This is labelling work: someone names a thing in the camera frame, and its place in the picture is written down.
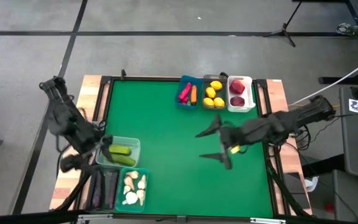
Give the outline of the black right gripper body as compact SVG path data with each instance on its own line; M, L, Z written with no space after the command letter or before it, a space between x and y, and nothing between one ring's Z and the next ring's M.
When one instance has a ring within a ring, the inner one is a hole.
M237 134L236 127L230 122L223 122L222 126L217 131L219 136L219 144L222 149L222 153L226 156L226 161L223 162L225 169L232 169L231 154L245 154L249 147L246 146L244 150L241 149L239 144L239 135Z

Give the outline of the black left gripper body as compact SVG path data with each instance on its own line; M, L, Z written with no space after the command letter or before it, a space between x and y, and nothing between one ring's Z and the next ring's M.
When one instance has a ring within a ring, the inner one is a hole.
M84 156L90 156L97 149L101 150L101 138L105 136L102 132L96 132L95 137L91 140L89 149L84 153Z

